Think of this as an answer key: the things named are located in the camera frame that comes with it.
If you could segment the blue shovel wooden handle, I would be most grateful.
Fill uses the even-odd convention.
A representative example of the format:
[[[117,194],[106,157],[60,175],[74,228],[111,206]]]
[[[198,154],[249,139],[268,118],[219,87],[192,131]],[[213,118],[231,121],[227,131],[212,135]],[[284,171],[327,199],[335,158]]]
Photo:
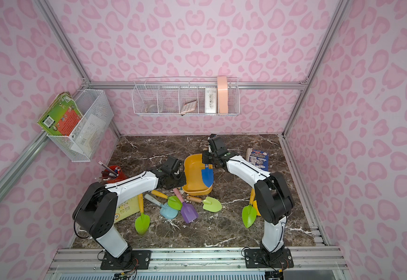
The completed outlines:
[[[213,169],[210,168],[209,164],[205,164],[205,168],[201,170],[201,175],[202,175],[203,184],[207,188],[210,188],[214,182],[214,173],[213,173]]]

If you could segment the light blue plastic shovel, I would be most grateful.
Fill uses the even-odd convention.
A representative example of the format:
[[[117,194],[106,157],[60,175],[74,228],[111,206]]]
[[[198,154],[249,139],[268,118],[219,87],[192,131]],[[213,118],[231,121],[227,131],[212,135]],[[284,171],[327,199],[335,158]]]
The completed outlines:
[[[145,194],[145,199],[147,199],[149,202],[155,204],[156,206],[160,207],[160,215],[163,216],[164,218],[168,220],[172,220],[177,217],[178,215],[178,210],[175,210],[171,208],[168,204],[162,204],[160,201],[157,199],[153,198],[149,194]]]

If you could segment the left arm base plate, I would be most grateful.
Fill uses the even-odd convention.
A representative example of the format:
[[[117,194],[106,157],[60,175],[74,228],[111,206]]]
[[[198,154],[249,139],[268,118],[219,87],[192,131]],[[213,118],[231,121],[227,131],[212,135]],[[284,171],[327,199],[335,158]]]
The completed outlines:
[[[151,250],[130,249],[118,258],[113,257],[109,252],[105,252],[100,269],[130,271],[136,268],[138,270],[147,270],[151,257]]]

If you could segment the yellow plastic storage box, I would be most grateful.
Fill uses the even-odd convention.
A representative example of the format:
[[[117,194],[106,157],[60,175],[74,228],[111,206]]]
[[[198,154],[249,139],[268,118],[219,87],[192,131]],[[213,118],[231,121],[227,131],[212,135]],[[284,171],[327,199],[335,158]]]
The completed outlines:
[[[213,187],[207,188],[202,181],[201,170],[205,168],[202,163],[202,154],[190,155],[185,159],[184,172],[187,183],[183,190],[191,196],[203,196],[209,194]]]

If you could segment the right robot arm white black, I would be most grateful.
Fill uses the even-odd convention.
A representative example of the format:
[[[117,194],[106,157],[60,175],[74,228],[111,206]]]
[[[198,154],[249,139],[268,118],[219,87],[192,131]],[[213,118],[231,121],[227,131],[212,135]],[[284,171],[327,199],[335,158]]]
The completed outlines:
[[[252,187],[259,213],[264,219],[261,249],[272,256],[281,255],[285,249],[285,226],[294,207],[294,199],[284,175],[262,170],[241,155],[230,152],[223,139],[216,134],[209,136],[208,144],[209,148],[203,151],[202,163],[222,168]]]

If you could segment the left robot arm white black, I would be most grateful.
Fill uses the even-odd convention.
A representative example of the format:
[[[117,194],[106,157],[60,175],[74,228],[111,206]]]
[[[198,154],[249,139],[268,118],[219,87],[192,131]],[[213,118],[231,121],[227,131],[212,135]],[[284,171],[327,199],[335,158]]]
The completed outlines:
[[[73,222],[111,257],[131,259],[132,249],[113,225],[117,208],[125,201],[157,188],[170,190],[184,186],[186,177],[182,165],[182,160],[169,156],[163,164],[123,181],[91,184],[72,214]]]

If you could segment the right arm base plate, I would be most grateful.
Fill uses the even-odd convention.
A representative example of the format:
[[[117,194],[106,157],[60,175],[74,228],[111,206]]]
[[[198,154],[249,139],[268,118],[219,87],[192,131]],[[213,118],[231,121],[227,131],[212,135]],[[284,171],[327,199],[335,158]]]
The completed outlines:
[[[244,247],[241,250],[247,268],[273,268],[279,271],[294,267],[293,257],[288,248],[269,253],[261,248]]]

